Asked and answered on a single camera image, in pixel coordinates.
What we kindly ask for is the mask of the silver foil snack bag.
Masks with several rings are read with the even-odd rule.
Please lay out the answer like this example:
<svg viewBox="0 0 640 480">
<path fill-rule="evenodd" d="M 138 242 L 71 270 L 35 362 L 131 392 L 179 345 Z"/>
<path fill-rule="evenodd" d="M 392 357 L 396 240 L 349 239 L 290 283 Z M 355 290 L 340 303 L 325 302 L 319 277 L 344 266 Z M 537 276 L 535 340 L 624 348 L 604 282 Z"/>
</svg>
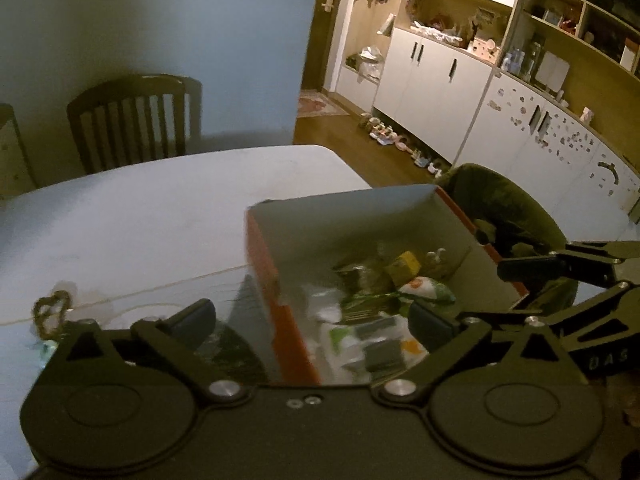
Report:
<svg viewBox="0 0 640 480">
<path fill-rule="evenodd" d="M 382 266 L 373 261 L 351 262 L 337 266 L 335 274 L 346 292 L 356 294 L 382 294 L 388 289 L 388 275 Z"/>
</svg>

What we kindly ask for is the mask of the dark wooden chair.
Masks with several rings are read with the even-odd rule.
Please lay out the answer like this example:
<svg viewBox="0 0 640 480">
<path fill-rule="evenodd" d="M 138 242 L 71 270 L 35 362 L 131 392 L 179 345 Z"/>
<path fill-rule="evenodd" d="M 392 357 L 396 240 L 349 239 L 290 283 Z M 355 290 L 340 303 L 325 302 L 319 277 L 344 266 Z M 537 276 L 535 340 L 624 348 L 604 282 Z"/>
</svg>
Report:
<svg viewBox="0 0 640 480">
<path fill-rule="evenodd" d="M 92 87 L 66 106 L 86 174 L 188 151 L 201 133 L 202 84 L 167 74 L 128 75 Z"/>
</svg>

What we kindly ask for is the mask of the green white plastic bag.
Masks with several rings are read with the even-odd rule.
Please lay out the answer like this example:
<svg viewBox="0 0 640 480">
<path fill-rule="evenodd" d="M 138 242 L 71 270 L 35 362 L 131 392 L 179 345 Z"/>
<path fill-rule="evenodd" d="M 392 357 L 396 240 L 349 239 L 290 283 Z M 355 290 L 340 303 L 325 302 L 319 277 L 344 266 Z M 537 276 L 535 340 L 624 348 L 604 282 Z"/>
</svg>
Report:
<svg viewBox="0 0 640 480">
<path fill-rule="evenodd" d="M 307 318 L 320 323 L 341 322 L 341 301 L 345 298 L 341 289 L 307 284 L 303 286 L 302 291 Z"/>
</svg>

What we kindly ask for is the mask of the dark green upholstered chair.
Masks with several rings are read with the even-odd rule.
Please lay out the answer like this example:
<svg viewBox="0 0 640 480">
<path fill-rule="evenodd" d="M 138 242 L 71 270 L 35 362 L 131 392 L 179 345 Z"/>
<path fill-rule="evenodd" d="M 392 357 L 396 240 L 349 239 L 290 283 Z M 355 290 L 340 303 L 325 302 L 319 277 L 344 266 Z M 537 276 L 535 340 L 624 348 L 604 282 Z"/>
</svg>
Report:
<svg viewBox="0 0 640 480">
<path fill-rule="evenodd" d="M 452 168 L 436 184 L 457 204 L 476 229 L 476 239 L 503 258 L 545 256 L 563 249 L 567 238 L 551 214 L 516 183 L 477 164 Z M 528 274 L 522 284 L 525 297 L 496 301 L 494 292 L 478 292 L 471 309 L 506 312 L 511 308 L 538 310 L 550 315 L 574 304 L 578 283 L 571 278 L 544 278 Z"/>
</svg>

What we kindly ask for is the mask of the white grey paper bag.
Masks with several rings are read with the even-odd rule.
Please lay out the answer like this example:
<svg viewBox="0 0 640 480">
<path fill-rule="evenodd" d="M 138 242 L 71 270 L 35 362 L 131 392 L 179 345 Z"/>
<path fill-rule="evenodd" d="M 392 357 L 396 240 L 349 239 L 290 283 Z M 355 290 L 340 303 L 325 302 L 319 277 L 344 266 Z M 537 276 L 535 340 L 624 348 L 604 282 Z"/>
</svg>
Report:
<svg viewBox="0 0 640 480">
<path fill-rule="evenodd" d="M 429 355 L 401 315 L 354 325 L 320 326 L 321 373 L 334 385 L 362 385 L 397 376 Z"/>
</svg>

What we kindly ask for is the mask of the patterned door mat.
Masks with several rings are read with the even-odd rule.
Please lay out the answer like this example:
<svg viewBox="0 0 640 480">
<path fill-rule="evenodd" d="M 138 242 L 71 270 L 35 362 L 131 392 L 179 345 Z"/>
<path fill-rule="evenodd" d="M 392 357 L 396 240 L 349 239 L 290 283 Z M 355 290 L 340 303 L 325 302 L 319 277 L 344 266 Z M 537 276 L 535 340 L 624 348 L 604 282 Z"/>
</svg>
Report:
<svg viewBox="0 0 640 480">
<path fill-rule="evenodd" d="M 346 116 L 347 110 L 318 91 L 304 90 L 298 98 L 297 117 Z"/>
</svg>

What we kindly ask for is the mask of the pair of small shoes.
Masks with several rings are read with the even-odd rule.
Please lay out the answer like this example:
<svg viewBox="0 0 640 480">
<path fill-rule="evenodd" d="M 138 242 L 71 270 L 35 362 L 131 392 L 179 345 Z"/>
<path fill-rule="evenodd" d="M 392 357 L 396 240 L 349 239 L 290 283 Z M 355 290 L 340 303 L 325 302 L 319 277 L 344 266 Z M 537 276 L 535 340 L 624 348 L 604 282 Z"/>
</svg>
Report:
<svg viewBox="0 0 640 480">
<path fill-rule="evenodd" d="M 401 133 L 381 118 L 364 112 L 359 115 L 358 127 L 381 146 L 392 146 L 402 154 L 408 155 L 414 166 L 425 169 L 433 178 L 440 178 L 451 166 L 425 145 L 420 144 L 408 133 Z"/>
</svg>

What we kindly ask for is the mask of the white wall cabinet unit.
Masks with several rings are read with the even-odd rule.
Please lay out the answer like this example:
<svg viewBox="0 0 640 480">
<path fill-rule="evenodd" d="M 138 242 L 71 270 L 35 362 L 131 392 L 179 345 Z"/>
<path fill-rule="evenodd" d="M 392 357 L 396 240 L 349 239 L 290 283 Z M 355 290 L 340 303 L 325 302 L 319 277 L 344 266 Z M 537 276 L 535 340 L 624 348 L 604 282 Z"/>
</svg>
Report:
<svg viewBox="0 0 640 480">
<path fill-rule="evenodd" d="M 343 0 L 330 91 L 455 162 L 518 0 Z"/>
</svg>

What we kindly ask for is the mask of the small yellow cardboard box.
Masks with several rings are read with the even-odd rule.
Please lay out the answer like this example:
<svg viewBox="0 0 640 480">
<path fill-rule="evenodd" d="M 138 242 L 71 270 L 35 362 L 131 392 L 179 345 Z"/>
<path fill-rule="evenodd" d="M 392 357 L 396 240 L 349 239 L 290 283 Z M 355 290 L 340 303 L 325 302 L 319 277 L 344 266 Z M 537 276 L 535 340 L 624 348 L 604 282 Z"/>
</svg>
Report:
<svg viewBox="0 0 640 480">
<path fill-rule="evenodd" d="M 410 250 L 400 254 L 385 267 L 395 287 L 404 286 L 412 281 L 419 275 L 420 270 L 421 263 Z"/>
</svg>

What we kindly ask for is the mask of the red cardboard shoe box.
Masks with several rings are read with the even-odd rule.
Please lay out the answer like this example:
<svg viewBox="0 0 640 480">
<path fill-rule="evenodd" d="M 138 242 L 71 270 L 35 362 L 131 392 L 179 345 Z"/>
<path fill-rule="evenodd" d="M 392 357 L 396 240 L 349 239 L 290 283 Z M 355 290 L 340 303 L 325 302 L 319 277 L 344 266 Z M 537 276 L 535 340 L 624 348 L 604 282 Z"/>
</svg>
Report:
<svg viewBox="0 0 640 480">
<path fill-rule="evenodd" d="M 400 299 L 503 312 L 523 298 L 501 281 L 462 209 L 431 184 L 265 200 L 246 213 L 246 253 L 294 385 L 364 382 L 352 329 L 396 318 Z"/>
</svg>

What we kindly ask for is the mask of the white fridge with magnets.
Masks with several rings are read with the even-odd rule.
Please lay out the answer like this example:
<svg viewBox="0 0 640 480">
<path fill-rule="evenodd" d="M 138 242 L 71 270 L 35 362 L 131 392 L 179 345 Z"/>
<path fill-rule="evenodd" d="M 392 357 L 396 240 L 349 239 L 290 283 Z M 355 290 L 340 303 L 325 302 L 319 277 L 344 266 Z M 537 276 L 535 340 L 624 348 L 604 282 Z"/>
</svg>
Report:
<svg viewBox="0 0 640 480">
<path fill-rule="evenodd" d="M 570 240 L 638 240 L 639 176 L 574 116 L 497 70 L 457 165 L 502 174 L 541 204 Z"/>
</svg>

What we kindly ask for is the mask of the dark brown entrance door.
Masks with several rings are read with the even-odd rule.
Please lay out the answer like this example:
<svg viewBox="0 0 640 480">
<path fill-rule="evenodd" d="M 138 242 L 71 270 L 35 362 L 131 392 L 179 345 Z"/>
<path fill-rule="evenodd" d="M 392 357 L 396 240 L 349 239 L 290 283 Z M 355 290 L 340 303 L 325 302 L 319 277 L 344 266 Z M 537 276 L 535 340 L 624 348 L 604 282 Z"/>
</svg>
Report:
<svg viewBox="0 0 640 480">
<path fill-rule="evenodd" d="M 326 76 L 326 66 L 333 38 L 337 7 L 340 0 L 316 0 L 309 32 L 302 90 L 320 90 Z"/>
</svg>

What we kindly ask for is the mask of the light blue round toy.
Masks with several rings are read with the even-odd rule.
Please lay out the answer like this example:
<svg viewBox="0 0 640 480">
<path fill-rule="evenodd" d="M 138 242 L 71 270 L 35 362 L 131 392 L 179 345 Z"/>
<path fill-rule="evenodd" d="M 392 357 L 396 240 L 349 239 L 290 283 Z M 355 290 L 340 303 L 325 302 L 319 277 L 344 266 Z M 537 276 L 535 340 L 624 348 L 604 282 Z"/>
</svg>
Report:
<svg viewBox="0 0 640 480">
<path fill-rule="evenodd" d="M 58 343 L 55 340 L 48 339 L 40 342 L 39 364 L 41 368 L 45 368 L 47 366 L 57 348 Z"/>
</svg>

